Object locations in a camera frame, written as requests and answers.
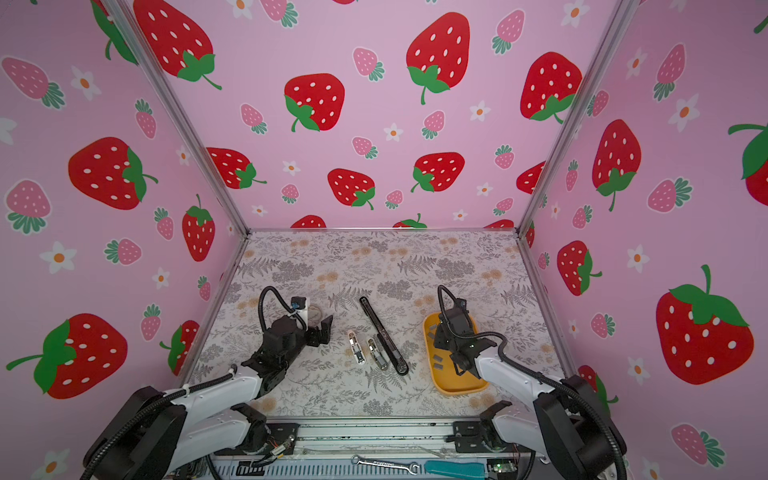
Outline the yellow plastic tray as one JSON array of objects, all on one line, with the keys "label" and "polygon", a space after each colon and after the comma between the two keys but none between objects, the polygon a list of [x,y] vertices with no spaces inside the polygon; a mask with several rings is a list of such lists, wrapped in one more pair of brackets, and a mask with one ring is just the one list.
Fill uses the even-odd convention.
[{"label": "yellow plastic tray", "polygon": [[[450,352],[435,347],[437,328],[440,324],[438,315],[438,312],[432,313],[423,322],[423,334],[430,374],[435,387],[439,392],[447,396],[468,395],[485,390],[489,386],[488,382],[478,379],[471,374],[459,376],[456,373],[452,360],[449,358]],[[432,367],[433,363],[438,363],[432,360],[432,356],[435,354],[443,358],[441,362],[444,367],[443,370],[437,370]]]}]

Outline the black stapler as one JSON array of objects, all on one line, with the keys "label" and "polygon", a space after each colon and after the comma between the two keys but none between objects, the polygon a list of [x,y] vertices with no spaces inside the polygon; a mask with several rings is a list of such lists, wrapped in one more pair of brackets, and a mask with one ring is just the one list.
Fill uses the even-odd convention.
[{"label": "black stapler", "polygon": [[397,348],[397,346],[395,345],[394,341],[392,340],[391,336],[387,332],[380,318],[374,311],[369,299],[366,296],[361,296],[359,298],[359,301],[364,313],[372,321],[377,331],[377,337],[379,339],[379,342],[384,348],[384,351],[386,352],[395,371],[401,376],[406,376],[409,373],[409,365],[405,360],[405,358],[403,357],[403,355],[401,354],[401,352],[399,351],[399,349]]}]

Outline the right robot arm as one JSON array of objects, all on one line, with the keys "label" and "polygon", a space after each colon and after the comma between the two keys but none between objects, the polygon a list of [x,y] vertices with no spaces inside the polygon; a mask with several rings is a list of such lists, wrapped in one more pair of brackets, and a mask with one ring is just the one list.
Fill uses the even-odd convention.
[{"label": "right robot arm", "polygon": [[546,455],[565,479],[626,479],[627,445],[608,409],[579,375],[555,379],[511,359],[508,338],[476,332],[467,302],[437,287],[440,308],[434,338],[449,353],[458,376],[470,374],[525,403],[534,422],[515,416],[509,405],[490,414],[492,431],[506,444]]}]

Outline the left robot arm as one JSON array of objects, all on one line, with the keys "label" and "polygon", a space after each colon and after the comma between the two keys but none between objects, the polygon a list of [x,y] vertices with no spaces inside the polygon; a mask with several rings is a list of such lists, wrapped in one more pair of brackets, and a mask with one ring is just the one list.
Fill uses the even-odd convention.
[{"label": "left robot arm", "polygon": [[85,479],[163,479],[221,450],[258,450],[268,441],[266,419],[251,401],[270,393],[306,347],[330,341],[333,318],[310,326],[308,301],[280,299],[285,315],[268,323],[259,349],[226,374],[195,385],[135,391],[83,460]]}]

